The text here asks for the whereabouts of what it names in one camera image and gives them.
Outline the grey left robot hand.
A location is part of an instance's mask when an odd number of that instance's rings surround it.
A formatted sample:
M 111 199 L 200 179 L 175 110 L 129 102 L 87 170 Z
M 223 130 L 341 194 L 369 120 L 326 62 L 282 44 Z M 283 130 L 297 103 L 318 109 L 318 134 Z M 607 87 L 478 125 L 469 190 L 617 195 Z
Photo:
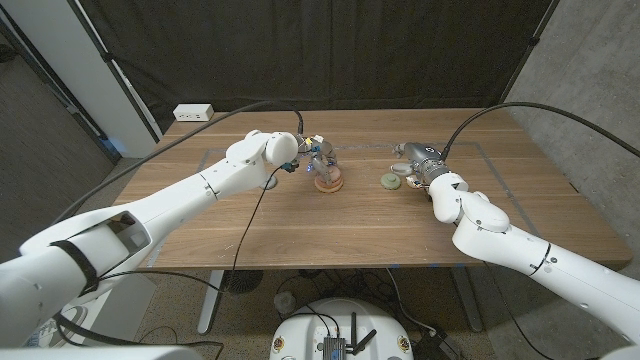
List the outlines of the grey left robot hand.
M 318 189 L 331 190 L 342 185 L 342 174 L 332 144 L 320 135 L 304 137 L 296 134 L 300 163 L 307 162 L 306 170 L 315 176 Z

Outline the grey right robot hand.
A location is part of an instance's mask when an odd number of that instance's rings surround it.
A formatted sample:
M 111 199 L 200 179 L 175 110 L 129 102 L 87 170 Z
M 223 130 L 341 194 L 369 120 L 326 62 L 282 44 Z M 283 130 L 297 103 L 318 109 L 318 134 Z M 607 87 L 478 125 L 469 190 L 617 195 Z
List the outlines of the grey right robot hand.
M 405 156 L 407 162 L 393 164 L 391 172 L 403 177 L 414 176 L 420 185 L 428 186 L 449 172 L 448 166 L 440 159 L 441 152 L 428 144 L 401 143 L 394 147 L 393 153 L 397 158 Z

